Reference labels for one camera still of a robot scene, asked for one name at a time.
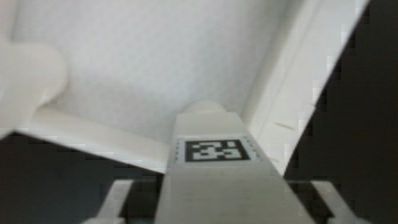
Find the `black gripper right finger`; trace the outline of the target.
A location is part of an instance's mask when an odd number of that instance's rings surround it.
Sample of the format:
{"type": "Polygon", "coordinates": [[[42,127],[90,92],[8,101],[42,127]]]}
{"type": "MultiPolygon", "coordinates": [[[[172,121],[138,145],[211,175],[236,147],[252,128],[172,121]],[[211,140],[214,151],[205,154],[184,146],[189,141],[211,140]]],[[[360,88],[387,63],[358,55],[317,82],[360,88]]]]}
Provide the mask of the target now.
{"type": "Polygon", "coordinates": [[[287,181],[314,224],[371,224],[355,215],[328,181],[287,181]]]}

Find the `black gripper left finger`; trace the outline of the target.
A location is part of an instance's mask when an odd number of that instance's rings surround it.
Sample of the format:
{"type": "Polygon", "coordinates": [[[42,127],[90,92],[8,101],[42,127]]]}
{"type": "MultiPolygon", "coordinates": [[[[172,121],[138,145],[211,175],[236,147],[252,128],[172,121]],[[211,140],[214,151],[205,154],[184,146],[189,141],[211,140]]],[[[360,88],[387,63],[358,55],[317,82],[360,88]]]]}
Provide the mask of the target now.
{"type": "Polygon", "coordinates": [[[79,224],[154,224],[157,193],[154,180],[115,180],[97,213],[79,224]]]}

